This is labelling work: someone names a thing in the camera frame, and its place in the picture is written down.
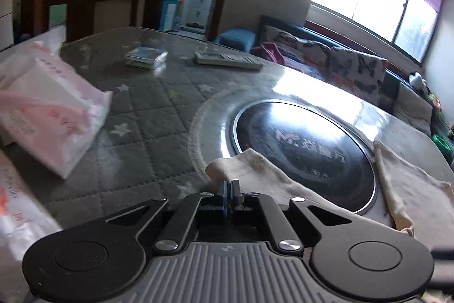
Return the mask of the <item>cream beige garment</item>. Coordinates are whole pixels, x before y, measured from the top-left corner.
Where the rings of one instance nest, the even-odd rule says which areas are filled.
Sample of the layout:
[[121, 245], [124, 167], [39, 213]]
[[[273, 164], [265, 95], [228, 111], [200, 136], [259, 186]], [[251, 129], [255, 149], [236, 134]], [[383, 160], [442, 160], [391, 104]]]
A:
[[[452, 247], [453, 186], [407, 162], [380, 141], [374, 142], [374, 154], [396, 230], [419, 240], [429, 250]], [[352, 214], [292, 180], [253, 149], [232, 158], [218, 158], [208, 164], [205, 173], [213, 191], [218, 191], [224, 181], [238, 180], [243, 191], [270, 195], [279, 204], [303, 197], [344, 215]]]

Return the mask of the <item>black round induction cooktop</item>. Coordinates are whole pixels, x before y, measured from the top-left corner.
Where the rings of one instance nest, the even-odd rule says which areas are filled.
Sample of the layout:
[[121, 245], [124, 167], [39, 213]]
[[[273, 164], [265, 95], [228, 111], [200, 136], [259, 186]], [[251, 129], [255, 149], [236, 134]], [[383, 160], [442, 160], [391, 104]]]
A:
[[232, 119], [236, 153], [253, 149], [292, 180], [359, 215], [373, 206], [377, 180], [369, 149], [326, 114], [292, 101], [267, 99]]

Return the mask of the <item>white remote control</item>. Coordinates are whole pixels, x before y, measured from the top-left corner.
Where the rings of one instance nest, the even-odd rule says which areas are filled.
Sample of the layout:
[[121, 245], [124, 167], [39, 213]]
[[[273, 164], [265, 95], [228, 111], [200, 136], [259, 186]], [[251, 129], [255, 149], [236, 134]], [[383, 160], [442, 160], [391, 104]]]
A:
[[263, 68], [262, 59], [245, 55], [196, 52], [194, 59], [198, 64], [210, 66], [242, 68], [253, 71], [260, 71]]

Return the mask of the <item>small card pack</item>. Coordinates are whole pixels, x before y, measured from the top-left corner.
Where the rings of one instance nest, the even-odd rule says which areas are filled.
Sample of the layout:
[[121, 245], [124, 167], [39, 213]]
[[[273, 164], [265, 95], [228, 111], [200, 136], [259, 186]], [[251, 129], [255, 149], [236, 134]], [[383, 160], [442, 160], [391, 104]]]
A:
[[125, 63], [135, 68], [154, 70], [165, 64], [168, 52], [163, 49], [137, 47], [125, 54]]

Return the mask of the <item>pink tissue pack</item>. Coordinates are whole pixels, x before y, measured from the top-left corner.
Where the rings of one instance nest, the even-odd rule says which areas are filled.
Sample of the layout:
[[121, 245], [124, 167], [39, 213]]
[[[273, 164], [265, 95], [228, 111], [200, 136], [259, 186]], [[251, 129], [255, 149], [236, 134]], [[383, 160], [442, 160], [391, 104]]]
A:
[[59, 55], [58, 26], [1, 53], [1, 130], [61, 178], [88, 151], [112, 99]]

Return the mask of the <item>magenta cloth on sofa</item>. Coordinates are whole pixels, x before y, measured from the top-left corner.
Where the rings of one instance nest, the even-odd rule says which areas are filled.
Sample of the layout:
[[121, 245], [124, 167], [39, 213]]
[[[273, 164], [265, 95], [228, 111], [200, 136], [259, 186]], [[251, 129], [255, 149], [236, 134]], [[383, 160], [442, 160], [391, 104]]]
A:
[[253, 47], [249, 53], [266, 61], [286, 66], [284, 56], [273, 42], [263, 42], [261, 45]]

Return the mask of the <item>grey plain cushion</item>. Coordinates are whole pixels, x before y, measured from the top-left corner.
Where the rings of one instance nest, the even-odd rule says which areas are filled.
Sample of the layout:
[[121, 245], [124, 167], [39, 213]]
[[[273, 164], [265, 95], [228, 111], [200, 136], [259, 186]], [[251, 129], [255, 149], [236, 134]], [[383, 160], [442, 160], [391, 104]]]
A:
[[432, 106], [411, 88], [400, 83], [393, 114], [401, 121], [431, 136]]

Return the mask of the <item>large butterfly cushion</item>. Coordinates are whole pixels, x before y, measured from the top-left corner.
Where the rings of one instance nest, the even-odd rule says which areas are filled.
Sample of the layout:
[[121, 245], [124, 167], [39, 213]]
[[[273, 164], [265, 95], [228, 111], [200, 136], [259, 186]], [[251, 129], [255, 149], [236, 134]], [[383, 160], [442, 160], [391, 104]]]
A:
[[378, 105], [388, 60], [352, 49], [332, 48], [329, 82], [373, 105]]

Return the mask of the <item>green plastic bowl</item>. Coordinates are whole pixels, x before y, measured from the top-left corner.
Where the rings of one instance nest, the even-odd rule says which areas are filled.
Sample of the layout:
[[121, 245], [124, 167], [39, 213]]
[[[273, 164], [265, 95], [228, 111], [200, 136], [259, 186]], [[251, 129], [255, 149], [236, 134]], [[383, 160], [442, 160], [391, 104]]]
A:
[[434, 134], [432, 135], [432, 141], [444, 156], [449, 156], [450, 154], [452, 154], [453, 149], [442, 136]]

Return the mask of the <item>blue corner sofa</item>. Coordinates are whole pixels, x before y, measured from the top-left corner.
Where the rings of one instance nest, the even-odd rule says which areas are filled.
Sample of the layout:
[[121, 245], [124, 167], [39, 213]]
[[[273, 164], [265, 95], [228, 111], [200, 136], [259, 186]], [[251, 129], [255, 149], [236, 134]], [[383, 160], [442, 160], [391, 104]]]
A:
[[303, 72], [374, 104], [429, 136], [453, 163], [453, 128], [418, 72], [404, 75], [386, 58], [335, 32], [263, 15], [251, 30], [234, 27], [215, 43]]

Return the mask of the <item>small butterfly cushion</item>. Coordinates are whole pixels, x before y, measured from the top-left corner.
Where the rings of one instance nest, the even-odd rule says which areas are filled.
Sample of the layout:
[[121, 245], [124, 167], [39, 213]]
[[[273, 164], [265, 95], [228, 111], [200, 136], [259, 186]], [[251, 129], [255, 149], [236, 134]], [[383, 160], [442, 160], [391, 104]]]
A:
[[298, 38], [282, 29], [266, 25], [262, 40], [276, 44], [284, 57], [311, 68], [316, 68], [321, 75], [327, 75], [329, 69], [330, 48], [321, 42]]

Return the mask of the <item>turquoise child furniture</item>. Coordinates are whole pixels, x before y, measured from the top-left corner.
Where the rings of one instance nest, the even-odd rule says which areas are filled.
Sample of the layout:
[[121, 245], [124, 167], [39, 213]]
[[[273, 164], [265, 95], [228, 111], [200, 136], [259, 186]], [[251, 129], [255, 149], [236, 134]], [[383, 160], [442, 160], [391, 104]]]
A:
[[177, 32], [185, 0], [163, 0], [159, 23], [161, 32]]

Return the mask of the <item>black white plush toy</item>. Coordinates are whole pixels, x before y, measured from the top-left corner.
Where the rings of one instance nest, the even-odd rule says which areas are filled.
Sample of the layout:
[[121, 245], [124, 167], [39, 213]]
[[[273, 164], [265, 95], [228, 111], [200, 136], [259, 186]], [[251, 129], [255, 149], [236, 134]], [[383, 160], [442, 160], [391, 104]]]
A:
[[409, 75], [409, 84], [414, 90], [422, 92], [424, 94], [427, 94], [429, 91], [426, 80], [419, 72], [414, 72]]

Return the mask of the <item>white refrigerator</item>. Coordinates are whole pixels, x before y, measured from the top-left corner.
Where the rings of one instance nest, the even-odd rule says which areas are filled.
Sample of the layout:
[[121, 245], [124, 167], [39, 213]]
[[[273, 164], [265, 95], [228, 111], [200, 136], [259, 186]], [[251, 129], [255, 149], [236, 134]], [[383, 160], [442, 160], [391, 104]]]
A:
[[0, 50], [13, 44], [13, 0], [0, 0]]

